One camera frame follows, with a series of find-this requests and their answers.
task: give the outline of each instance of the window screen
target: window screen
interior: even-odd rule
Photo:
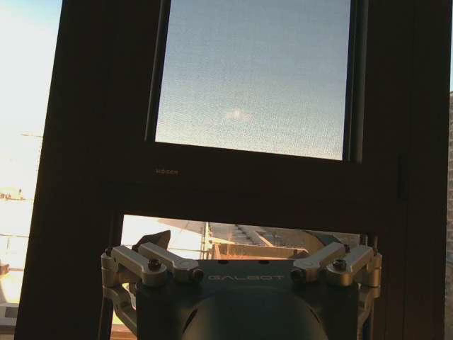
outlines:
[[[351,0],[172,0],[156,142],[342,159]]]

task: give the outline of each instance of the bolt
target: bolt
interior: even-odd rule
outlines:
[[[158,271],[162,263],[158,259],[151,259],[148,261],[148,268],[150,271]]]
[[[332,265],[337,271],[345,271],[346,270],[346,261],[343,260],[343,259],[336,259],[332,263]]]
[[[201,282],[203,277],[205,276],[205,273],[199,268],[196,268],[192,271],[192,280],[195,282]]]
[[[298,268],[292,269],[290,276],[291,276],[291,279],[294,282],[297,282],[297,283],[305,283],[306,282],[305,272],[301,271]]]

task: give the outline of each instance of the sky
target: sky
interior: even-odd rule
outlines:
[[[33,198],[62,0],[0,0],[0,188]]]
[[[156,141],[341,159],[350,0],[173,0]]]

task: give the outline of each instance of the hex bolt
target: hex bolt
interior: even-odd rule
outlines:
[[[151,259],[148,261],[148,268],[150,271],[158,271],[162,263],[158,259]]]
[[[195,282],[201,282],[203,277],[205,276],[205,273],[199,268],[196,268],[192,271],[192,280]]]
[[[298,268],[292,269],[290,276],[294,282],[297,282],[297,283],[306,282],[305,272],[303,272],[302,270],[300,270]]]
[[[336,259],[332,265],[337,271],[345,271],[347,264],[344,259]]]

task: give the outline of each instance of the glass pane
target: glass pane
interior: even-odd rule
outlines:
[[[342,159],[350,0],[173,0],[156,141]]]
[[[0,339],[12,339],[62,0],[0,1]]]
[[[196,260],[298,259],[313,254],[330,242],[342,242],[353,248],[360,240],[358,234],[126,215],[121,244],[132,248],[144,235],[166,230],[171,233],[168,250]],[[115,313],[111,339],[135,339]]]

